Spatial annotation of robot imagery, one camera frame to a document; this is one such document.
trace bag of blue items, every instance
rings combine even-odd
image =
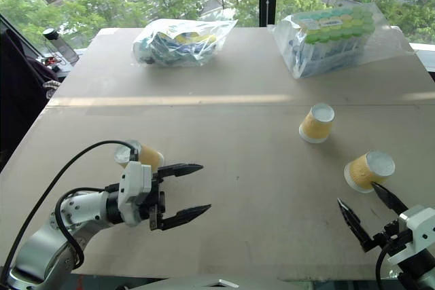
[[[201,66],[222,48],[236,23],[236,20],[155,20],[133,42],[133,54],[137,62],[149,65]]]

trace table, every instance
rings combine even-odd
[[[256,70],[255,62],[239,50],[240,37],[249,40],[249,49],[264,44],[270,37],[265,29],[235,29],[211,63],[214,71],[167,69],[159,75],[154,67],[148,71],[125,65],[131,59],[121,50],[122,35],[131,41],[136,33],[121,29],[96,38],[1,173],[2,259],[57,170],[85,146],[103,139],[138,139],[161,151],[168,164],[205,166],[162,184],[167,216],[190,206],[213,206],[193,222],[165,232],[149,231],[147,222],[104,230],[86,248],[85,263],[77,273],[174,277],[228,272],[282,280],[373,279],[379,251],[362,252],[336,203],[340,197],[351,206],[370,234],[394,218],[374,193],[357,193],[344,180],[344,165],[369,149],[392,155],[397,169],[386,186],[405,203],[434,205],[434,84],[414,56],[382,63],[396,65],[394,73],[374,74],[368,68],[375,65],[370,65],[294,81],[272,43],[264,58],[253,57]],[[119,60],[103,70],[99,65],[113,55],[112,42],[120,49]],[[117,78],[121,63],[125,70]],[[274,68],[266,70],[272,64]],[[252,78],[237,77],[248,76],[246,67],[253,69]],[[394,88],[389,88],[394,75]],[[353,77],[361,83],[371,79],[377,90],[371,100],[362,92],[370,89],[369,82],[358,91]],[[334,88],[343,85],[354,93]],[[410,94],[416,97],[407,98]],[[330,139],[312,145],[299,137],[298,126],[317,101],[334,106],[336,121]],[[122,169],[113,153],[107,145],[74,164],[27,236],[67,190],[116,182]],[[389,271],[385,267],[384,275]]]

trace clear plastic bag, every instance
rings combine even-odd
[[[413,53],[374,3],[292,14],[273,35],[295,78]]]
[[[216,50],[222,49],[236,23],[236,20],[155,20],[136,37],[133,54],[139,63],[201,66]]]

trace yellow paper cup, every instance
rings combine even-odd
[[[151,147],[140,144],[138,141],[127,140],[127,143],[133,145],[139,152],[139,161],[152,167],[152,172],[156,172],[159,166],[164,164],[164,157]],[[127,146],[120,145],[115,150],[115,162],[125,168],[130,160],[130,149]]]
[[[325,103],[313,105],[299,126],[299,135],[310,143],[322,143],[328,138],[335,112]]]
[[[396,165],[391,156],[381,151],[369,151],[346,164],[345,179],[354,190],[370,193],[373,191],[372,181],[384,181],[395,169]]]

